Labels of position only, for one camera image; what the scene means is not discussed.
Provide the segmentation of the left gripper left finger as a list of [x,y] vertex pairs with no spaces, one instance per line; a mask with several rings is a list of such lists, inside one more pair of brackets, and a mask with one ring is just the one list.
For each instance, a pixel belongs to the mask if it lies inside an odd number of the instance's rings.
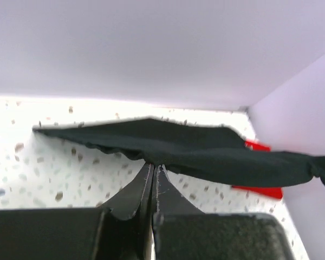
[[105,216],[96,259],[151,259],[154,166],[145,163],[134,179],[102,204]]

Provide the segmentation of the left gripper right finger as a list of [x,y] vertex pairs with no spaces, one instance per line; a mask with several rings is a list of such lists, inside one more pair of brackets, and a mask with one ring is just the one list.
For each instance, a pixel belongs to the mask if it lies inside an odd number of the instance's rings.
[[159,236],[157,224],[164,214],[204,215],[205,213],[189,202],[170,182],[164,165],[154,169],[152,186],[152,232],[155,259],[158,257]]

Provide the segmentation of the black t-shirt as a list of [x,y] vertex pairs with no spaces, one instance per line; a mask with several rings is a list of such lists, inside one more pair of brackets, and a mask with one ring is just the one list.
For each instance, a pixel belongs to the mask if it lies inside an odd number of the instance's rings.
[[35,127],[34,132],[215,183],[288,187],[319,178],[325,186],[325,156],[256,151],[228,127],[145,118],[82,127]]

